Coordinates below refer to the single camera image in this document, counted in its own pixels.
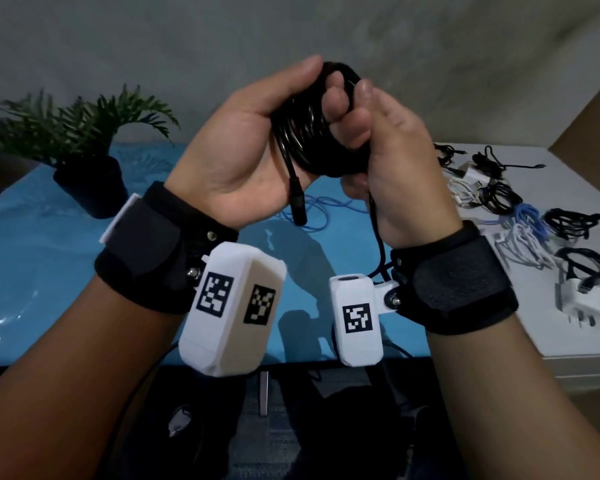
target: green leaves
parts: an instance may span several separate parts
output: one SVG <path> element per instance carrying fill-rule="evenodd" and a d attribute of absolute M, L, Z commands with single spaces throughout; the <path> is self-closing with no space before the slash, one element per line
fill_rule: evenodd
<path fill-rule="evenodd" d="M 118 130 L 129 123 L 151 125 L 169 138 L 167 122 L 180 127 L 167 104 L 149 96 L 140 86 L 127 85 L 116 99 L 101 95 L 96 103 L 78 97 L 67 107 L 54 105 L 44 90 L 20 101 L 0 102 L 0 151 L 59 167 L 74 158 L 106 156 Z"/>

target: hand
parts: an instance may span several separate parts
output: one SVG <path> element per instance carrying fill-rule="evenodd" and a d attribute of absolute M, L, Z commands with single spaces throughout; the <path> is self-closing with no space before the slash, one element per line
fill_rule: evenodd
<path fill-rule="evenodd" d="M 368 174 L 343 177 L 344 193 L 367 204 L 371 193 L 380 236 L 392 248 L 453 234 L 462 220 L 424 123 L 369 80 L 358 85 L 355 106 L 368 109 L 373 118 L 371 159 Z"/>
<path fill-rule="evenodd" d="M 322 70 L 319 55 L 232 94 L 211 116 L 178 161 L 164 186 L 228 227 L 241 228 L 275 215 L 288 203 L 288 174 L 271 134 L 269 116 L 308 88 Z M 342 74 L 328 77 L 322 112 L 343 145 L 369 138 L 371 113 L 347 113 Z M 317 176 L 295 165 L 303 188 Z"/>

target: person's right hand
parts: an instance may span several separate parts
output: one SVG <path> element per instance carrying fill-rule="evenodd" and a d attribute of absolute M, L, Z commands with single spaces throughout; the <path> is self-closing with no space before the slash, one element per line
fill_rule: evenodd
<path fill-rule="evenodd" d="M 368 174 L 342 178 L 348 197 L 376 202 L 380 236 L 394 249 L 438 241 L 462 227 L 431 136 L 422 120 L 369 80 L 356 107 L 373 119 Z"/>

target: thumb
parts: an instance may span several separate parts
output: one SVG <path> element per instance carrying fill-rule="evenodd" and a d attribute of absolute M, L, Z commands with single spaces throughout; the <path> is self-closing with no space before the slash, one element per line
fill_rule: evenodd
<path fill-rule="evenodd" d="M 356 84 L 354 90 L 354 106 L 363 107 L 371 113 L 371 144 L 373 146 L 384 145 L 395 133 L 396 128 L 387 118 L 384 107 L 378 101 L 374 86 L 368 79 L 362 79 Z"/>
<path fill-rule="evenodd" d="M 312 55 L 300 63 L 260 79 L 236 92 L 231 97 L 232 106 L 242 111 L 269 116 L 289 97 L 311 86 L 318 79 L 320 71 L 322 71 L 322 57 Z"/>

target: black wrist strap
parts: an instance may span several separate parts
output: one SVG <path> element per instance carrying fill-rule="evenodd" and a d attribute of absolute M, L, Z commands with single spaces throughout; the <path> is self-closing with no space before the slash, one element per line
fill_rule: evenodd
<path fill-rule="evenodd" d="M 134 303 L 171 314 L 191 309 L 204 261 L 238 232 L 154 182 L 124 212 L 95 261 L 97 275 Z"/>
<path fill-rule="evenodd" d="M 518 309 L 509 277 L 471 221 L 440 241 L 393 250 L 391 258 L 398 313 L 433 333 L 481 330 Z"/>

